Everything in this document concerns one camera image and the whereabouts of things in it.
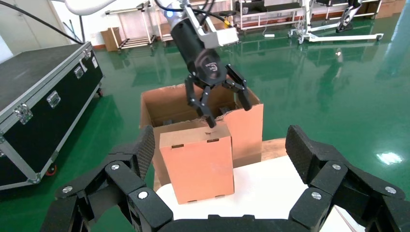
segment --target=green epoxy floor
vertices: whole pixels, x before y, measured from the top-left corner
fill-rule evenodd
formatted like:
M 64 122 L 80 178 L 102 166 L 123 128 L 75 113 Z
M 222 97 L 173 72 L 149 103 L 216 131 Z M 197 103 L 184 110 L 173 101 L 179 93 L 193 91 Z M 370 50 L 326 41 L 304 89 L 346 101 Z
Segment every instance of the green epoxy floor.
M 248 33 L 241 44 L 220 49 L 222 59 L 241 71 L 264 103 L 264 140 L 285 137 L 287 127 L 298 124 L 312 139 L 333 144 L 352 164 L 410 195 L 409 5 L 400 18 L 355 19 L 360 28 L 348 34 L 384 32 L 377 44 L 298 46 L 284 29 L 274 31 L 274 39 Z M 0 231 L 38 231 L 57 187 L 95 167 L 115 145 L 137 137 L 141 93 L 180 84 L 187 74 L 172 45 L 158 43 L 152 56 L 143 47 L 121 55 L 98 51 L 97 58 L 107 76 L 105 96 L 93 99 L 85 111 L 61 150 L 55 176 L 0 193 Z M 132 229 L 113 208 L 93 231 Z

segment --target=cardboard box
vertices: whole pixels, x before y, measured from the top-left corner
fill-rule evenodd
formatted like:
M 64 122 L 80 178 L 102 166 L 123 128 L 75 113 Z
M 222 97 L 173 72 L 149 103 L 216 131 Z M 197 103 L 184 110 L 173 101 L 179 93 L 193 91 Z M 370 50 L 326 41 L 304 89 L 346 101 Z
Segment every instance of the cardboard box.
M 117 40 L 118 45 L 122 43 L 121 36 L 119 34 L 119 28 L 113 28 L 115 39 Z M 105 48 L 108 52 L 118 51 L 117 44 L 114 39 L 113 32 L 111 28 L 108 28 L 105 31 L 101 31 L 102 38 L 104 39 Z
M 198 87 L 194 89 L 199 99 L 203 90 Z M 245 111 L 234 94 L 223 87 L 211 90 L 208 99 L 212 114 L 219 116 L 217 124 L 224 122 L 228 126 L 232 137 L 234 168 L 261 161 L 264 105 L 250 90 L 249 100 L 253 107 Z M 233 110 L 222 115 L 220 108 L 225 106 Z M 163 125 L 170 119 L 173 124 Z M 142 93 L 140 126 L 145 125 L 154 127 L 155 153 L 152 162 L 158 179 L 161 185 L 169 184 L 171 181 L 159 150 L 160 134 L 208 127 L 208 124 L 188 106 L 185 85 L 178 85 Z
M 160 151 L 179 204 L 234 193 L 228 127 L 202 127 L 160 135 Z

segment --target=wooden pallet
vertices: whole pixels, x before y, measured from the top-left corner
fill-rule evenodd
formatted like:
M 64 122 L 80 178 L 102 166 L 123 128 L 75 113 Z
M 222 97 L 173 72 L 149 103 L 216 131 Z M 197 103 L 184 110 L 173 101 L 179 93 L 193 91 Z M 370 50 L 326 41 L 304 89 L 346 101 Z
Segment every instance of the wooden pallet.
M 262 142 L 262 161 L 282 156 L 287 156 L 285 149 L 285 138 L 272 139 Z M 154 191 L 161 187 L 157 175 L 154 177 Z

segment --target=wheel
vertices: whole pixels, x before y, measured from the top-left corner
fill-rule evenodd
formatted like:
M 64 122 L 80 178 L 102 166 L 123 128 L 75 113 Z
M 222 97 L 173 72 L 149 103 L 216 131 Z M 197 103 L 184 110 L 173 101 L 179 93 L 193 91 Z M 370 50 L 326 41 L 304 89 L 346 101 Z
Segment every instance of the wheel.
M 47 176 L 52 176 L 57 172 L 57 165 L 51 164 L 50 167 L 47 169 L 47 172 L 45 172 L 45 175 Z
M 104 96 L 103 90 L 102 90 L 101 88 L 98 88 L 97 94 L 98 94 L 98 96 L 100 96 L 100 97 Z

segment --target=screw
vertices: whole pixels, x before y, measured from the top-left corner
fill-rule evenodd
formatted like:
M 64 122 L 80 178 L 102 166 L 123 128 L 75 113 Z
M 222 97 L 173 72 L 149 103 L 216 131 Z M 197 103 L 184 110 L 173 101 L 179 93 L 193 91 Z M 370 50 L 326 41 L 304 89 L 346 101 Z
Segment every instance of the screw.
M 322 196 L 318 192 L 313 192 L 312 197 L 316 200 L 320 200 L 322 198 Z
M 340 167 L 339 165 L 337 165 L 337 164 L 333 164 L 332 167 L 333 167 L 334 169 L 336 169 L 336 170 L 340 170 L 340 169 L 341 169 L 341 167 Z
M 66 186 L 63 188 L 63 193 L 67 193 L 69 191 L 71 191 L 73 188 L 71 186 Z
M 138 194 L 139 199 L 145 199 L 148 196 L 148 193 L 143 191 Z
M 112 170 L 117 170 L 119 168 L 119 164 L 114 164 L 113 166 L 111 166 Z
M 394 189 L 394 188 L 392 188 L 392 187 L 389 187 L 389 186 L 387 186 L 387 187 L 385 187 L 384 188 L 386 191 L 388 191 L 389 193 L 391 193 L 391 194 L 396 194 L 396 189 Z

